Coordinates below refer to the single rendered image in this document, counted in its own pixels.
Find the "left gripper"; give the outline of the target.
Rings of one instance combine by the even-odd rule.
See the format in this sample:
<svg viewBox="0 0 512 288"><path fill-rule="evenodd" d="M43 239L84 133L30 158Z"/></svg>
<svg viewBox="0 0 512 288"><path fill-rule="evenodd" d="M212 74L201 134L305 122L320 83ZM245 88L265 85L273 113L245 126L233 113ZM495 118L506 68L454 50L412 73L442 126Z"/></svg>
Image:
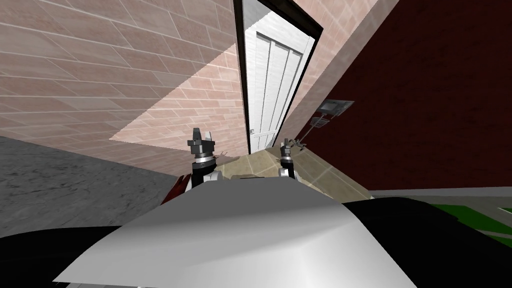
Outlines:
<svg viewBox="0 0 512 288"><path fill-rule="evenodd" d="M192 140L188 140L187 145L196 159L212 157L215 150L212 133L210 131L206 132L204 140L201 140L201 130L198 127L193 128Z"/></svg>

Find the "dark red striped object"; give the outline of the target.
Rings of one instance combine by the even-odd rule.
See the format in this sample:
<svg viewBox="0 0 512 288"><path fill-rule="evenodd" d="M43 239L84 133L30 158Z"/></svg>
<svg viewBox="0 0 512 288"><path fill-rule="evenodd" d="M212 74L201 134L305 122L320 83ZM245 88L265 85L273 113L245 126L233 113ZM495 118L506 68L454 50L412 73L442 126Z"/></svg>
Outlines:
<svg viewBox="0 0 512 288"><path fill-rule="evenodd" d="M182 175L180 176L177 181L175 182L174 186L171 188L171 190L168 192L164 200L162 201L161 205L169 202L170 200L178 197L179 195L183 194L186 191L187 185L190 181L192 174Z"/></svg>

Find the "grey monitor on stand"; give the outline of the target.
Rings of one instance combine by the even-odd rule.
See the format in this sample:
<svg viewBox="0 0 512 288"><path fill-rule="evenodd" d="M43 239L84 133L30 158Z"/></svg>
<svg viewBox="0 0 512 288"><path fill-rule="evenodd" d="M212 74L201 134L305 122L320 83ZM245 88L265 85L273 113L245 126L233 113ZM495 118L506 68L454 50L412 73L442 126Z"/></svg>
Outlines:
<svg viewBox="0 0 512 288"><path fill-rule="evenodd" d="M354 101L351 100L336 100L336 99L325 99L321 105L317 108L316 112L320 114L319 117L312 117L309 122L309 129L304 133L300 139L292 140L292 147L300 147L300 150L304 150L306 147L305 143L302 143L304 138L309 134L312 129L321 128L333 120L335 117L341 115L347 110Z"/></svg>

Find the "white panelled door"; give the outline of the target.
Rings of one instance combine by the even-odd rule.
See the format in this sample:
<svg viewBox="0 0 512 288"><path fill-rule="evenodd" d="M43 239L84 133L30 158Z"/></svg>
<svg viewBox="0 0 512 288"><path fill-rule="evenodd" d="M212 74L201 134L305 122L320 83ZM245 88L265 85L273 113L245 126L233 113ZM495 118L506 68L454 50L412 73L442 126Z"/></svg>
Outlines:
<svg viewBox="0 0 512 288"><path fill-rule="evenodd" d="M243 21L249 143L256 153L275 143L315 39L258 0L243 1Z"/></svg>

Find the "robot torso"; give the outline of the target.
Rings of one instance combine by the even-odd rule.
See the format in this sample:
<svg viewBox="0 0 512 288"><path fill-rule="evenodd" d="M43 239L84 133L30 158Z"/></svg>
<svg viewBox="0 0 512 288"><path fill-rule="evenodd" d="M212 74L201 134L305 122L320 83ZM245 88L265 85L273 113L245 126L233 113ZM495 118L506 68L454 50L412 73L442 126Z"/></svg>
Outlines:
<svg viewBox="0 0 512 288"><path fill-rule="evenodd" d="M56 281L417 288L354 213L289 177L202 183L92 245Z"/></svg>

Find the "green rug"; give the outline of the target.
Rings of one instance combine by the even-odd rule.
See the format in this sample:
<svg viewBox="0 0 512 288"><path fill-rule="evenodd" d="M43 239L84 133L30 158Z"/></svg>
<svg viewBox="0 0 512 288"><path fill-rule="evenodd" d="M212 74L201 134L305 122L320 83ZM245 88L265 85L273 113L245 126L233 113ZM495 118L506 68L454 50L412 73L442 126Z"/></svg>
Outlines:
<svg viewBox="0 0 512 288"><path fill-rule="evenodd" d="M461 223L475 230L504 234L512 237L512 227L509 227L504 223L484 215L468 206L450 204L433 204L433 206L449 213L453 217L456 217Z"/></svg>

